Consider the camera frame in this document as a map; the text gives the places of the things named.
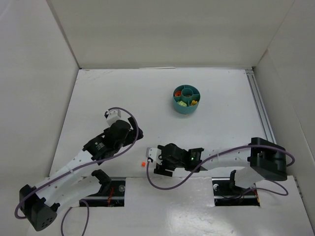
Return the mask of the light green curved lego brick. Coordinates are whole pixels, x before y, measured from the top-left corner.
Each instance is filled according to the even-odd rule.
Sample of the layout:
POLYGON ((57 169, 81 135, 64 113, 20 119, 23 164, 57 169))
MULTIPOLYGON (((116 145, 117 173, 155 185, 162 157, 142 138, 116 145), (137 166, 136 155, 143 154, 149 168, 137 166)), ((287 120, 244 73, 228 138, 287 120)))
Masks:
POLYGON ((180 106, 187 107, 187 104, 184 101, 177 102, 180 106))

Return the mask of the orange plastic ring disc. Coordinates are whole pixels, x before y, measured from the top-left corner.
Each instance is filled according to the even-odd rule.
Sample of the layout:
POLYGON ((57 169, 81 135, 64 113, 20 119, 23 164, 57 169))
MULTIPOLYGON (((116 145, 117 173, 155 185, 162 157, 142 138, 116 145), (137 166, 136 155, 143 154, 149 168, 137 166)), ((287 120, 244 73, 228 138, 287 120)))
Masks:
POLYGON ((179 96, 181 96, 181 95, 182 95, 182 91, 181 91, 181 90, 176 91, 176 92, 174 93, 174 96, 175 96, 175 97, 179 97, 179 96))

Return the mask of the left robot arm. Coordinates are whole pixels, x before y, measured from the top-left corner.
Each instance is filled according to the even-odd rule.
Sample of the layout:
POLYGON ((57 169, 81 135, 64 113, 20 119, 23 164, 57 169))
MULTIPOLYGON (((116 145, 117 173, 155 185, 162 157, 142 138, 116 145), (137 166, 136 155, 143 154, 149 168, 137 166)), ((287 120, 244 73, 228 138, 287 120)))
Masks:
POLYGON ((65 166, 42 182, 26 184, 19 191, 21 219, 27 219, 35 231, 50 226, 65 207, 96 193, 101 187, 108 188, 111 178, 100 169, 109 160, 123 155, 121 148, 131 149, 143 138, 134 116, 127 120, 120 117, 106 119, 109 127, 88 141, 79 153, 65 166))

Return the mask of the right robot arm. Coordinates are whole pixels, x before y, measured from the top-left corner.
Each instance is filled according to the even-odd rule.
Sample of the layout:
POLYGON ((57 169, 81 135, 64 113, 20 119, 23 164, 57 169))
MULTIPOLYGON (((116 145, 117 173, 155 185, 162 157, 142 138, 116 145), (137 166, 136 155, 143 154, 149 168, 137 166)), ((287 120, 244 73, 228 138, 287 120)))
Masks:
POLYGON ((243 189, 252 187, 261 180, 286 181, 290 154, 284 147, 255 137, 247 145, 231 149, 204 148, 185 150, 170 143, 156 148, 149 147, 146 157, 155 164, 154 173, 171 177, 177 168, 190 174, 211 171, 217 168, 233 168, 230 174, 232 185, 243 189))

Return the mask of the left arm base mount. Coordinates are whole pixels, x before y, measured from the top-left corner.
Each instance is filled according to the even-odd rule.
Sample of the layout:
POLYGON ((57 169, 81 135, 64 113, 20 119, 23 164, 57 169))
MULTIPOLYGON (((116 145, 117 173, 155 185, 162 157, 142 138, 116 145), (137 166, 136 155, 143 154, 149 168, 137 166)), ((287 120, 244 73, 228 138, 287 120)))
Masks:
POLYGON ((123 207, 125 205, 126 179, 109 177, 103 170, 95 170, 92 176, 96 177, 99 190, 79 201, 80 207, 123 207))

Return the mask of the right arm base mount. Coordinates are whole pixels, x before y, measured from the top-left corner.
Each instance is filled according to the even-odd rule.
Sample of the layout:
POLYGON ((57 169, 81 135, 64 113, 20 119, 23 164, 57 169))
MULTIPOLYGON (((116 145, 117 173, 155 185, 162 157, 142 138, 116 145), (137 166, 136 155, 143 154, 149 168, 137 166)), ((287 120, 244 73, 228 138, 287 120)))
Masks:
POLYGON ((256 192, 246 192, 246 189, 237 187, 227 178, 212 180, 214 203, 216 207, 259 207, 259 198, 256 192))

